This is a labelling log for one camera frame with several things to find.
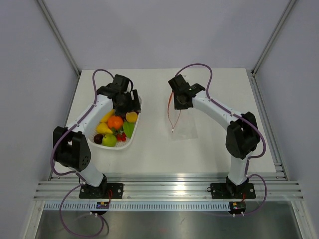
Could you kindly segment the yellow peach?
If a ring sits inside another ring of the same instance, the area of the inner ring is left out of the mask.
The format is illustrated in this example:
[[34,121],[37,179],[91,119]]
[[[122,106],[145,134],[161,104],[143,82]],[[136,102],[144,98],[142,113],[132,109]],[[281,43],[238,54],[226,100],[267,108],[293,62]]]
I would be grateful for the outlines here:
[[135,123],[138,119],[138,114],[136,112],[129,112],[126,113],[125,118],[127,122]]

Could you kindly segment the clear zip top bag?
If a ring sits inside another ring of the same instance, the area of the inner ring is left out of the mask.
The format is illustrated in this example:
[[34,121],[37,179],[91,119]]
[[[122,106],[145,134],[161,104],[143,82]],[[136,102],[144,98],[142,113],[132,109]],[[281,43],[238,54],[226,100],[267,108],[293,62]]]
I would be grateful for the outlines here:
[[191,110],[176,110],[171,92],[167,104],[168,135],[172,141],[197,139],[194,115]]

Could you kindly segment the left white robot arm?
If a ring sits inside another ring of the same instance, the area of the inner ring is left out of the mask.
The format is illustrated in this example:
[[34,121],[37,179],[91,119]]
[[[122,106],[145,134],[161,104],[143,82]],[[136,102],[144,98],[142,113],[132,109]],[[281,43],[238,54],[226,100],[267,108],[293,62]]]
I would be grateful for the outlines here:
[[134,83],[116,74],[112,82],[101,87],[93,84],[94,99],[88,108],[71,124],[56,127],[53,131],[53,150],[50,166],[54,174],[55,163],[69,168],[83,181],[82,190],[90,188],[96,198],[108,192],[107,177],[91,162],[88,140],[102,147],[114,147],[120,136],[130,139],[141,112],[141,100]]

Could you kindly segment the red strawberry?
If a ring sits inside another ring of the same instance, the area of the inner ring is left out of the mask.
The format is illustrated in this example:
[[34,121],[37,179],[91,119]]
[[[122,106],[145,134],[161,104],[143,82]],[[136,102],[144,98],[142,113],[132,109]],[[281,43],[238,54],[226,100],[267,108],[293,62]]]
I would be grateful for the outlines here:
[[126,134],[124,132],[120,132],[116,135],[117,142],[125,142],[127,140]]

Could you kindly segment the yellow pear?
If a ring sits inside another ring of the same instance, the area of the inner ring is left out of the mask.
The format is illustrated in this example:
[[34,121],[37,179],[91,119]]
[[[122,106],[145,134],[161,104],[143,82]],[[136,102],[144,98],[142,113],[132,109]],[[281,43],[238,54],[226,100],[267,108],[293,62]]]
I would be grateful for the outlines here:
[[109,129],[107,123],[105,123],[105,122],[101,122],[98,124],[98,126],[96,127],[96,132],[98,134],[103,134],[103,135],[113,133],[112,130]]

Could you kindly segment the white perforated fruit basket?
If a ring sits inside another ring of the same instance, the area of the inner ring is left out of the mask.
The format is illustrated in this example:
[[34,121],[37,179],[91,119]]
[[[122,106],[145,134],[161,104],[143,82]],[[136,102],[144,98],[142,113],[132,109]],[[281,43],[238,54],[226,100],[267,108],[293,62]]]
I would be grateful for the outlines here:
[[105,114],[93,127],[88,143],[107,150],[123,150],[133,141],[140,120],[139,111],[115,115],[114,109]]

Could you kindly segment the green apple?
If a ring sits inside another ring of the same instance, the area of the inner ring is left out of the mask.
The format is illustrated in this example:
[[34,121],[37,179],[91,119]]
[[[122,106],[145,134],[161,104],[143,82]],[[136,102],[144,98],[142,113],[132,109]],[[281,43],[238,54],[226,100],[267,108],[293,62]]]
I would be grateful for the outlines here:
[[115,147],[117,138],[113,134],[105,134],[102,139],[102,145],[106,147]]

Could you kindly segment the dark purple plum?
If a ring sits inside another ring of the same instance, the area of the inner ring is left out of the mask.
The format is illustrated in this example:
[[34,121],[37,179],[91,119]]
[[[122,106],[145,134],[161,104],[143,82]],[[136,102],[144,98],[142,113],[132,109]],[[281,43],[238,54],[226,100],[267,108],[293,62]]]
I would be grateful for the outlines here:
[[102,141],[103,141],[103,135],[102,134],[96,134],[93,138],[93,141],[96,143],[96,144],[102,144]]

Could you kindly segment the left controller board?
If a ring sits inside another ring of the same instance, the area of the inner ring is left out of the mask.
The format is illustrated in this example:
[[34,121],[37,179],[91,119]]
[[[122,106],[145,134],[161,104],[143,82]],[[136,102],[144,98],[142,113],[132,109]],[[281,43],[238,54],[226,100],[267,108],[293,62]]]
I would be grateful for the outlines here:
[[110,202],[97,202],[96,208],[97,209],[109,209],[110,207]]

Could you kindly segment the right controller board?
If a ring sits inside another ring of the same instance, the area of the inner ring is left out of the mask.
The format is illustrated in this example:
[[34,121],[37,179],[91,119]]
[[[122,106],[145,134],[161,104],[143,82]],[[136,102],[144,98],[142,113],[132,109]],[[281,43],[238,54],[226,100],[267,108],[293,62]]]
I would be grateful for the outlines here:
[[232,216],[244,215],[245,211],[246,211],[246,202],[245,201],[242,201],[242,202],[230,202],[229,203],[229,207],[230,207],[229,213]]

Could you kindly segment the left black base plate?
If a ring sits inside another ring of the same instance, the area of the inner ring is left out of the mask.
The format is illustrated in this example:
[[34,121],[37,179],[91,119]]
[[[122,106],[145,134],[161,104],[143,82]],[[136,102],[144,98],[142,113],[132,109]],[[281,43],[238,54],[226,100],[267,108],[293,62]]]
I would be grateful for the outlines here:
[[122,199],[124,184],[122,183],[102,183],[99,187],[91,185],[81,186],[80,199]]

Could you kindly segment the aluminium front rail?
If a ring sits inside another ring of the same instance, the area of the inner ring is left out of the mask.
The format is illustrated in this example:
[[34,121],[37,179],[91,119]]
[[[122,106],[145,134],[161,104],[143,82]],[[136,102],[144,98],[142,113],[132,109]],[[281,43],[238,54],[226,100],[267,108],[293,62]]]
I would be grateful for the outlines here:
[[[250,179],[254,184],[256,199],[267,201],[302,201],[304,194],[297,181],[288,180],[282,172],[264,175],[266,184],[256,176]],[[110,174],[109,183],[124,185],[123,201],[210,201],[207,188],[211,183],[222,183],[225,176],[213,174],[159,174],[121,175]],[[34,200],[53,201],[62,198],[78,186],[75,177],[52,177],[41,181],[36,187]]]

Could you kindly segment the right side aluminium rail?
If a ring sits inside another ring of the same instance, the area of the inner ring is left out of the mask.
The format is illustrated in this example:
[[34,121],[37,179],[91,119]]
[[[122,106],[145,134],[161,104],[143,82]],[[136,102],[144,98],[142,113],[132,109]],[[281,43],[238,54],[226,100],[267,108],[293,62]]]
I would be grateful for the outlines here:
[[267,114],[265,101],[263,99],[260,87],[258,86],[256,77],[254,76],[252,70],[246,70],[246,72],[251,85],[251,89],[254,94],[258,112],[262,121],[263,129],[267,138],[268,148],[271,153],[274,165],[276,167],[280,167],[281,173],[283,174],[283,176],[276,176],[276,179],[290,181],[289,173],[287,172],[279,146],[277,144],[276,137],[274,135],[271,122]]

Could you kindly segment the aluminium frame post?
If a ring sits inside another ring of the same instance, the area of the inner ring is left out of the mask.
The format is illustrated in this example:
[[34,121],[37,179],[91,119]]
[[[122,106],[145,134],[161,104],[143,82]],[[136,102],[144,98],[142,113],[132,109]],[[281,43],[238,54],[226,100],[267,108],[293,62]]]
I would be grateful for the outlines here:
[[254,67],[251,71],[253,77],[256,77],[262,64],[267,59],[267,56],[269,55],[270,51],[272,50],[273,46],[275,45],[277,38],[279,37],[281,31],[283,30],[284,25],[286,24],[288,18],[290,17],[290,15],[291,15],[292,11],[294,10],[297,3],[298,3],[298,0],[289,0],[287,5],[285,6],[279,20],[277,21],[277,23],[275,25],[275,28],[273,29],[269,39],[267,40],[265,47],[263,48],[256,64],[254,65]]
[[74,57],[72,56],[67,44],[65,43],[62,34],[59,31],[59,28],[47,6],[44,0],[36,0],[35,1],[37,5],[39,6],[40,11],[42,12],[49,28],[51,29],[54,38],[56,39],[59,47],[61,48],[63,54],[65,55],[70,67],[72,68],[73,72],[77,76],[77,78],[80,78],[81,75],[81,70],[78,67]]

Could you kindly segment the right aluminium frame post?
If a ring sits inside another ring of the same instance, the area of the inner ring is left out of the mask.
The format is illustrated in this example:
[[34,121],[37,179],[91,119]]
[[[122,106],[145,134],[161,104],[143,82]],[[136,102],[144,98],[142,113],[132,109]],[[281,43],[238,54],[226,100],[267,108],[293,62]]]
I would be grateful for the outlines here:
[[267,40],[265,47],[263,48],[256,64],[254,65],[254,67],[251,71],[253,77],[256,77],[262,64],[267,59],[267,56],[269,55],[270,51],[272,50],[273,46],[275,45],[277,38],[279,37],[281,31],[283,30],[284,25],[286,24],[288,18],[290,17],[290,15],[291,15],[292,11],[294,10],[297,3],[298,3],[298,0],[289,0],[287,5],[285,6],[279,20],[277,21],[277,23],[275,25],[275,28],[273,29],[269,39]]

